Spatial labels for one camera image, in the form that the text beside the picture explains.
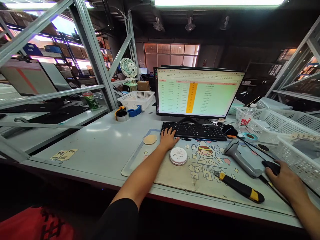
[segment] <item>white fan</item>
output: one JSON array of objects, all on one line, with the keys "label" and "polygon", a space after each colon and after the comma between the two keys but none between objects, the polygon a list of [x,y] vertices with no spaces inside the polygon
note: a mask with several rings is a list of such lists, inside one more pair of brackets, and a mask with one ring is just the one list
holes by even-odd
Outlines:
[{"label": "white fan", "polygon": [[132,86],[137,86],[136,79],[133,78],[137,75],[138,69],[134,62],[130,58],[123,58],[120,61],[120,68],[124,75],[126,75],[129,78],[126,78],[125,80],[128,80],[127,83],[123,83],[123,85],[130,86],[131,90],[133,91],[134,88]]}]

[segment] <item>yellow utility knife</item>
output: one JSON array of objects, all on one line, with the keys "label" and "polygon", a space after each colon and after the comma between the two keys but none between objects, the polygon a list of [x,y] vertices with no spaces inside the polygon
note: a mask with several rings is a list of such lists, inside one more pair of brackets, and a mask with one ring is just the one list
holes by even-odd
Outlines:
[{"label": "yellow utility knife", "polygon": [[222,182],[228,184],[242,196],[249,198],[256,203],[264,202],[264,196],[253,188],[225,175],[224,173],[214,171],[214,175],[217,176]]}]

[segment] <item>red fabric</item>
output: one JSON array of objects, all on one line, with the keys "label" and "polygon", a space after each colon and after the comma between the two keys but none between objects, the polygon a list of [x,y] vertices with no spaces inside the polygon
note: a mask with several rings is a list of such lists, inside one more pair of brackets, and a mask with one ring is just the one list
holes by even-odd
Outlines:
[{"label": "red fabric", "polygon": [[73,240],[73,227],[45,208],[27,208],[0,223],[0,239]]}]

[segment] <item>blue box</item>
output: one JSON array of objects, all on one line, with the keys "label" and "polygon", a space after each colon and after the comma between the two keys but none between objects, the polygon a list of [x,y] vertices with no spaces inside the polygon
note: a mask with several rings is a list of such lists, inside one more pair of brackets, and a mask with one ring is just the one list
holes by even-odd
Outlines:
[{"label": "blue box", "polygon": [[60,47],[58,46],[52,46],[52,45],[46,45],[44,46],[47,52],[55,52],[55,53],[62,53]]},{"label": "blue box", "polygon": [[41,51],[39,48],[32,43],[27,43],[24,47],[23,50],[26,52],[28,55],[33,55],[33,56],[42,56]]}]

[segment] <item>water bottle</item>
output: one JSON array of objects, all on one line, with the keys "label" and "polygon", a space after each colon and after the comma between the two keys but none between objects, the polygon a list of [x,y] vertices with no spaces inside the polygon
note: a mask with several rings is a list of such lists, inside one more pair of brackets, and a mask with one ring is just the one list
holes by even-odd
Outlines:
[{"label": "water bottle", "polygon": [[239,131],[241,128],[245,128],[249,124],[249,122],[253,118],[253,115],[256,111],[256,107],[257,107],[256,104],[251,103],[249,108],[243,110],[243,113],[241,114],[237,122],[237,127],[236,127],[237,131]]},{"label": "water bottle", "polygon": [[82,96],[86,100],[89,108],[91,110],[97,110],[99,108],[97,101],[94,99],[94,96],[91,91],[86,91],[82,93]]}]

